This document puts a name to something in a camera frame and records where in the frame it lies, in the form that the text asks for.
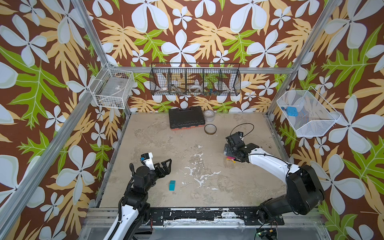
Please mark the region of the teal wood block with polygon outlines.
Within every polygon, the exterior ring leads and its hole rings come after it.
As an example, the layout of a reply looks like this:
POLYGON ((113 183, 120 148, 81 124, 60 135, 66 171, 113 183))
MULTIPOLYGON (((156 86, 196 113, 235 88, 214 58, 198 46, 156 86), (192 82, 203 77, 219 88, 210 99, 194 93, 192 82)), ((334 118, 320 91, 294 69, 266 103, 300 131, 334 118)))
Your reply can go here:
POLYGON ((174 191, 176 188, 176 181, 170 181, 169 183, 169 191, 174 191))

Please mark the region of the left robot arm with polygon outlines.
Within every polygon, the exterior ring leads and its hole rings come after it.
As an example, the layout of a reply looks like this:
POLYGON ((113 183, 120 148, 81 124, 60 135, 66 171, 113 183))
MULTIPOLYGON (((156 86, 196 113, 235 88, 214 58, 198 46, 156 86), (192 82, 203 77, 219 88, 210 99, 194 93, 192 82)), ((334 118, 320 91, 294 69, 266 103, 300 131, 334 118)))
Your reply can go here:
POLYGON ((105 240, 131 240, 138 228, 150 219, 149 190, 158 179, 171 173, 172 159, 154 164, 151 170, 146 163, 135 169, 130 164, 132 177, 118 203, 118 215, 105 235, 105 240))

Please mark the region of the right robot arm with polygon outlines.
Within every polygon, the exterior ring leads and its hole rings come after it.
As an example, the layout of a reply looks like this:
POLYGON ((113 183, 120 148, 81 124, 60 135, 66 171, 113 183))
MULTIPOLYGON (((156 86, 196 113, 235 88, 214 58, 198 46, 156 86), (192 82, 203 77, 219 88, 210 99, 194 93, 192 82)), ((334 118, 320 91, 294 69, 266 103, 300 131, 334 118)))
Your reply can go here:
POLYGON ((269 154, 258 145, 245 144, 242 132, 226 137, 224 154, 236 162, 250 163, 277 177, 287 192, 264 201, 258 206, 257 220, 271 223, 275 217, 286 213, 308 214, 325 199, 325 192, 316 171, 308 165, 298 166, 269 154))

